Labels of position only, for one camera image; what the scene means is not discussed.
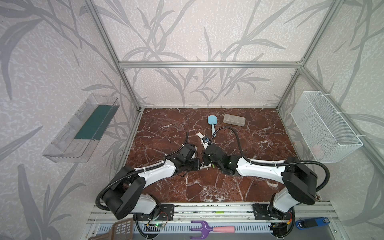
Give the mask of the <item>brown plastic basket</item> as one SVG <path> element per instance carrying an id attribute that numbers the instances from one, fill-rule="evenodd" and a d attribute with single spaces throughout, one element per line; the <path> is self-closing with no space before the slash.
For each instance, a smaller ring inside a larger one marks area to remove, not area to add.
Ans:
<path id="1" fill-rule="evenodd" d="M 92 237 L 90 240 L 132 240 L 133 222 L 132 218 L 115 222 L 107 233 Z"/>

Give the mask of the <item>white remote control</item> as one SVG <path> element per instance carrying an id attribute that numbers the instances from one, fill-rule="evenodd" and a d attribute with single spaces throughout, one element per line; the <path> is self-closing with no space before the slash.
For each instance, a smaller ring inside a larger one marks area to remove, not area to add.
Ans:
<path id="1" fill-rule="evenodd" d="M 200 167 L 200 169 L 211 168 L 212 166 L 213 166 L 212 164 L 206 165 L 205 163 L 202 163 L 202 166 Z"/>

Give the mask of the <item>purple pink garden fork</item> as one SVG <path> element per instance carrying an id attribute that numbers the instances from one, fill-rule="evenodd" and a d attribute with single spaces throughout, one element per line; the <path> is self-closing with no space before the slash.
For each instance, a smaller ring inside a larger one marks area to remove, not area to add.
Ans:
<path id="1" fill-rule="evenodd" d="M 214 233 L 235 233 L 236 229 L 234 226 L 224 227 L 210 227 L 206 221 L 191 221 L 193 224 L 201 224 L 200 228 L 191 228 L 191 231 L 200 232 L 199 237 L 190 237 L 191 240 L 204 240 L 208 237 L 210 232 Z"/>

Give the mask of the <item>light blue small spatula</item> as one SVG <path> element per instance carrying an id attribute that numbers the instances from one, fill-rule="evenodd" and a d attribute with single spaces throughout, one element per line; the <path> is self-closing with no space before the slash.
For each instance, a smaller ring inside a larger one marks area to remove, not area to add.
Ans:
<path id="1" fill-rule="evenodd" d="M 216 129 L 215 129 L 215 125 L 217 124 L 218 122 L 218 119 L 215 115 L 210 115 L 208 116 L 207 118 L 208 120 L 208 124 L 211 125 L 211 128 L 212 128 L 212 136 L 215 137 L 215 132 L 216 132 Z"/>

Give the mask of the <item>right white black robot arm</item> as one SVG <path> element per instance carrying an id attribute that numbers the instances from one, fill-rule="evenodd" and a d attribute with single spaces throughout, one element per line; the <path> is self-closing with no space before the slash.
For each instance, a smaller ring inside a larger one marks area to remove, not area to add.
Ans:
<path id="1" fill-rule="evenodd" d="M 295 164 L 296 158 L 285 161 L 246 160 L 244 157 L 227 155 L 216 144 L 205 144 L 203 161 L 213 164 L 223 174 L 230 176 L 257 177 L 284 185 L 269 203 L 270 213 L 286 213 L 298 204 L 313 205 L 316 200 L 317 175 L 304 164 Z"/>

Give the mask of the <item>blue black device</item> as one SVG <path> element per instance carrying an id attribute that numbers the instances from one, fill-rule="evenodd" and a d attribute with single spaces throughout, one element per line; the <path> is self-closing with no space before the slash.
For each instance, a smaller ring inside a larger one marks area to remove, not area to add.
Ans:
<path id="1" fill-rule="evenodd" d="M 296 227 L 299 230 L 306 230 L 315 227 L 323 227 L 330 224 L 330 220 L 326 217 L 304 219 L 296 221 Z"/>

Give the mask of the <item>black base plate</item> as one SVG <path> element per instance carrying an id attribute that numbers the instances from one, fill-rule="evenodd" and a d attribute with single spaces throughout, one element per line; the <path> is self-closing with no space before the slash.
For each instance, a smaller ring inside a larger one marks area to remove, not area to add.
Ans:
<path id="1" fill-rule="evenodd" d="M 149 214 L 138 213 L 136 219 L 139 221 L 172 221 L 175 213 L 175 205 L 160 204 Z"/>
<path id="2" fill-rule="evenodd" d="M 295 217 L 294 207 L 290 208 L 286 213 L 269 207 L 269 204 L 254 203 L 252 205 L 255 220 L 260 221 L 288 221 Z"/>

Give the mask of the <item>clear wall shelf green mat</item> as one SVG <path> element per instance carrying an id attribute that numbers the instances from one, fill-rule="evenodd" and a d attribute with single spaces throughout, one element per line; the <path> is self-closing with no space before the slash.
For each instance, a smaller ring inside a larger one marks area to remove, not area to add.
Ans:
<path id="1" fill-rule="evenodd" d="M 119 107 L 117 97 L 90 94 L 42 155 L 54 163 L 88 162 Z"/>

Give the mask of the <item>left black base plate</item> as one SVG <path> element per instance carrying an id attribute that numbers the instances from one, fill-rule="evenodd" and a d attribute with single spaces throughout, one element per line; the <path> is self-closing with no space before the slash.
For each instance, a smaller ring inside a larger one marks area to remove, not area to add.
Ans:
<path id="1" fill-rule="evenodd" d="M 136 219 L 139 221 L 172 221 L 175 213 L 175 205 L 160 204 L 149 214 L 138 213 Z"/>

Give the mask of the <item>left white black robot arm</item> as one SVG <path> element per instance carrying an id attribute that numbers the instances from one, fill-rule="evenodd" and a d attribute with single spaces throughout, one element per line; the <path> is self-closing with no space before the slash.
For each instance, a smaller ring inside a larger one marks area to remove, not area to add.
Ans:
<path id="1" fill-rule="evenodd" d="M 195 145 L 184 144 L 157 164 L 135 169 L 123 167 L 97 195 L 96 206 L 110 211 L 118 220 L 130 214 L 158 217 L 161 203 L 151 195 L 144 195 L 144 189 L 160 180 L 199 170 L 202 164 L 196 151 Z"/>

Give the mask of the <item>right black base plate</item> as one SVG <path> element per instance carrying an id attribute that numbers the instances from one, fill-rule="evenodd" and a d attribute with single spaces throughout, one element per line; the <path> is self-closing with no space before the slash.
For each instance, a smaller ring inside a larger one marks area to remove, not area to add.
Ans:
<path id="1" fill-rule="evenodd" d="M 294 207 L 290 208 L 286 213 L 269 207 L 269 204 L 254 203 L 252 205 L 255 220 L 260 221 L 288 221 L 295 217 Z"/>

